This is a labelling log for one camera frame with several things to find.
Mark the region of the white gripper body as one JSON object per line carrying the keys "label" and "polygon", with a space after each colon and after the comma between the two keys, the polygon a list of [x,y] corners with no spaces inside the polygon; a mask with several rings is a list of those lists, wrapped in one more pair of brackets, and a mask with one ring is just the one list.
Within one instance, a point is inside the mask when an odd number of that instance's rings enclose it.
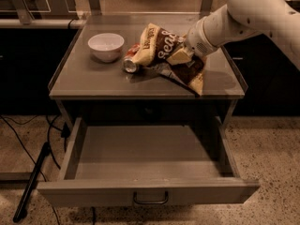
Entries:
{"label": "white gripper body", "polygon": [[188,30],[185,44],[198,57],[205,57],[214,53],[218,48],[211,44],[204,33],[204,20],[201,18]]}

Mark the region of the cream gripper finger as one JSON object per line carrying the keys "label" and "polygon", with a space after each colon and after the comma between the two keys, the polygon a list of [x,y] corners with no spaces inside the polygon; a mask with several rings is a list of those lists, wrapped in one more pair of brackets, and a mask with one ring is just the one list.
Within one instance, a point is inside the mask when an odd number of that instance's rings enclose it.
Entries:
{"label": "cream gripper finger", "polygon": [[194,52],[188,47],[182,47],[172,53],[171,56],[167,58],[167,62],[172,65],[185,64],[192,59]]}

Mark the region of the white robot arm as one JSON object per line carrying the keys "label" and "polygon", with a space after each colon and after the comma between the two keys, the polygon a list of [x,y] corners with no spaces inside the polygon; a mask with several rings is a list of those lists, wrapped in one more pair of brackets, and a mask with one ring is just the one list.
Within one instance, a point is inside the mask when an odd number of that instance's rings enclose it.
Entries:
{"label": "white robot arm", "polygon": [[182,48],[167,61],[171,65],[202,58],[220,46],[266,35],[300,69],[300,13],[285,0],[227,0],[226,5],[202,17],[187,32]]}

